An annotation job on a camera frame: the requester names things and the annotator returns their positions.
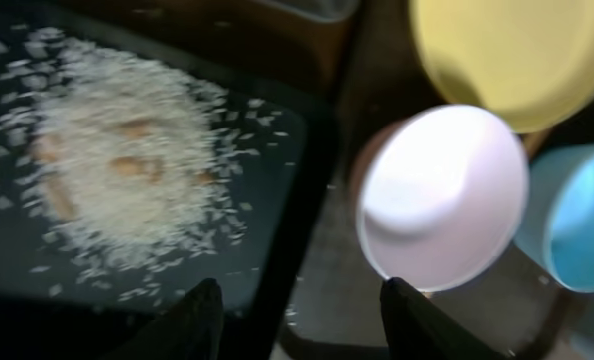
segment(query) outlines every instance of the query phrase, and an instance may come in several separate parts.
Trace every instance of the black baking tray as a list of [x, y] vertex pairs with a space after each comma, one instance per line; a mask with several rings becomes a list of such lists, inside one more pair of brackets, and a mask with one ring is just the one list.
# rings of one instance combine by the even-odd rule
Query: black baking tray
[[[260, 113], [279, 111], [282, 115], [272, 128], [246, 119], [221, 125], [255, 132], [250, 147], [261, 151], [259, 157], [242, 159], [244, 174], [229, 185], [235, 204], [248, 202], [254, 208], [242, 215], [248, 225], [246, 239], [236, 247], [218, 239], [216, 257], [202, 255], [161, 273], [157, 281], [169, 291], [162, 308], [152, 306], [153, 298], [116, 302], [118, 293], [138, 286], [144, 273], [114, 275], [113, 283], [119, 285], [110, 291], [75, 285], [81, 269], [70, 264], [72, 254], [42, 245], [46, 221], [29, 219], [19, 206], [0, 212], [0, 357], [93, 358], [132, 336], [157, 311], [173, 303], [175, 289], [189, 289], [206, 277], [217, 279], [224, 293], [227, 322], [221, 357], [266, 357], [334, 167], [338, 139], [331, 111], [275, 81], [211, 64], [41, 2], [0, 3], [0, 40], [11, 48], [8, 58], [0, 59], [0, 72], [6, 62], [18, 60], [15, 48], [21, 39], [8, 29], [20, 22], [63, 28], [69, 35], [158, 59], [217, 83], [230, 90], [226, 104], [230, 110], [245, 111], [249, 99], [259, 98], [265, 100]], [[14, 90], [5, 86], [12, 85], [0, 82], [0, 96]], [[274, 131], [290, 136], [273, 138]], [[264, 150], [271, 141], [279, 146]], [[0, 159], [0, 193], [13, 200], [21, 191], [13, 179], [24, 175], [20, 173], [23, 168], [15, 167], [15, 159], [24, 152], [16, 149]], [[53, 269], [41, 276], [29, 274], [36, 265]], [[55, 283], [64, 291], [50, 298], [48, 288]]]

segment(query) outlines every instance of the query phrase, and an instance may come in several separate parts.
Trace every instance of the bowl rim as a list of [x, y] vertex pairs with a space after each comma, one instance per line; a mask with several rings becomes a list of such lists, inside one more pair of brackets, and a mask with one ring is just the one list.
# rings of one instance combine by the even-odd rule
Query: bowl rim
[[364, 257], [366, 258], [366, 260], [368, 261], [370, 266], [384, 280], [388, 280], [392, 277], [392, 276], [389, 276], [388, 274], [386, 274], [384, 269], [379, 265], [378, 261], [375, 260], [373, 254], [370, 250], [370, 247], [368, 246], [368, 235], [367, 235], [367, 231], [366, 231], [366, 227], [365, 227], [365, 211], [362, 206], [363, 199], [365, 196], [365, 194], [364, 194], [365, 184], [366, 184], [365, 180], [366, 180], [368, 174], [370, 174], [374, 171], [374, 167], [375, 167], [375, 163], [376, 163], [375, 159], [377, 159], [379, 156], [382, 155], [382, 153], [384, 152], [386, 147], [393, 141], [394, 138], [396, 138], [397, 134], [404, 131], [408, 126], [410, 126], [414, 122], [422, 120], [424, 117], [426, 117], [430, 113], [434, 113], [434, 112], [438, 112], [438, 111], [446, 111], [446, 110], [454, 109], [454, 108], [471, 108], [471, 109], [476, 109], [481, 112], [485, 112], [491, 118], [496, 119], [497, 123], [500, 124], [507, 131], [507, 133], [509, 135], [511, 135], [512, 139], [514, 140], [512, 142], [514, 144], [513, 147], [515, 147], [516, 153], [519, 154], [520, 161], [522, 161], [523, 165], [524, 165], [524, 166], [522, 166], [522, 169], [523, 169], [523, 171], [521, 171], [522, 174], [518, 175], [518, 177], [520, 178], [520, 183], [521, 183], [520, 206], [519, 206], [519, 211], [517, 211], [514, 218], [511, 221], [507, 222], [507, 226], [505, 227], [505, 229], [503, 229], [503, 231], [499, 232], [499, 236], [498, 236], [498, 240], [496, 241], [496, 245], [491, 250], [490, 256], [487, 259], [487, 261], [479, 264], [476, 271], [467, 272], [467, 273], [465, 273], [465, 275], [456, 277], [454, 280], [447, 282], [445, 284], [442, 284], [442, 285], [438, 285], [438, 286], [433, 286], [433, 287], [428, 287], [428, 288], [420, 288], [420, 287], [416, 287], [414, 284], [411, 284], [413, 287], [415, 287], [418, 291], [421, 291], [421, 292], [438, 292], [438, 291], [445, 291], [445, 290], [453, 289], [453, 288], [456, 288], [458, 286], [461, 286], [461, 285], [471, 281], [472, 279], [474, 279], [477, 276], [479, 276], [480, 274], [482, 274], [495, 261], [497, 261], [497, 259], [501, 256], [501, 254], [506, 250], [506, 248], [512, 242], [513, 235], [515, 234], [515, 232], [517, 231], [517, 228], [521, 224], [523, 214], [524, 214], [524, 211], [525, 211], [527, 203], [528, 203], [528, 201], [527, 201], [528, 200], [528, 190], [529, 190], [528, 160], [527, 160], [526, 153], [523, 149], [523, 146], [521, 144], [521, 141], [514, 134], [513, 130], [508, 125], [508, 123], [506, 123], [503, 119], [501, 119], [499, 116], [495, 115], [494, 113], [492, 113], [486, 109], [479, 108], [479, 107], [472, 106], [472, 105], [446, 104], [446, 105], [432, 107], [430, 109], [427, 109], [425, 111], [422, 111], [422, 112], [410, 117], [407, 121], [404, 121], [403, 123], [401, 123], [401, 125], [393, 131], [393, 133], [388, 137], [388, 139], [383, 142], [383, 144], [381, 145], [379, 150], [376, 151], [375, 156], [373, 157], [373, 159], [370, 162], [370, 165], [368, 166], [366, 172], [363, 174], [363, 178], [361, 180], [361, 185], [359, 187], [359, 193], [358, 193], [357, 201], [356, 201], [356, 205], [355, 205], [355, 211], [354, 211], [354, 213], [355, 213], [355, 231], [357, 232], [357, 237], [359, 240], [359, 244], [360, 244], [362, 253], [364, 254]]
[[544, 260], [544, 264], [546, 265], [546, 270], [560, 283], [563, 287], [568, 290], [579, 292], [579, 293], [594, 293], [594, 286], [570, 286], [565, 281], [561, 279], [559, 276], [559, 272], [557, 271], [557, 267], [555, 266], [553, 251], [552, 251], [552, 243], [553, 243], [553, 235], [552, 235], [552, 228], [553, 223], [555, 222], [555, 218], [557, 212], [563, 202], [563, 198], [566, 192], [570, 189], [571, 184], [573, 181], [584, 171], [586, 171], [594, 161], [594, 150], [590, 151], [586, 156], [584, 156], [577, 164], [572, 166], [569, 171], [564, 176], [564, 180], [562, 181], [559, 189], [557, 189], [553, 200], [548, 207], [548, 214], [546, 215], [546, 219], [544, 221], [544, 228], [542, 234], [542, 257]]

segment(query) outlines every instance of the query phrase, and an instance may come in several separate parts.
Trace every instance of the white bowl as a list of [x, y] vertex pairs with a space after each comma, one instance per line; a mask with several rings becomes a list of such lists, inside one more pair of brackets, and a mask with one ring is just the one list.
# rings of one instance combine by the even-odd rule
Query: white bowl
[[504, 251], [521, 219], [528, 165], [519, 139], [494, 114], [466, 105], [433, 108], [384, 131], [375, 136], [381, 143], [371, 142], [374, 157], [371, 146], [359, 157], [367, 170], [353, 173], [364, 255], [384, 279], [401, 277], [424, 292], [471, 280]]

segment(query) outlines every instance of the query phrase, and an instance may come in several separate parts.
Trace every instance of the yellow bowl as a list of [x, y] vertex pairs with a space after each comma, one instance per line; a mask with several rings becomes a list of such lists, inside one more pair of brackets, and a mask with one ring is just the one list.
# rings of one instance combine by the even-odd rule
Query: yellow bowl
[[594, 0], [410, 0], [410, 17], [442, 96], [518, 133], [558, 124], [594, 98]]

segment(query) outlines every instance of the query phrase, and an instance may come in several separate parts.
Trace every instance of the pile of rice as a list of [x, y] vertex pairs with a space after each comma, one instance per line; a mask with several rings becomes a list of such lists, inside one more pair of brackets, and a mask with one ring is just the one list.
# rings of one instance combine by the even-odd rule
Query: pile of rice
[[34, 147], [57, 230], [79, 258], [93, 256], [91, 277], [157, 267], [177, 248], [210, 253], [214, 231], [198, 225], [229, 201], [209, 175], [232, 155], [216, 156], [220, 131], [209, 127], [226, 91], [131, 53], [64, 44], [59, 74], [68, 82], [42, 94]]

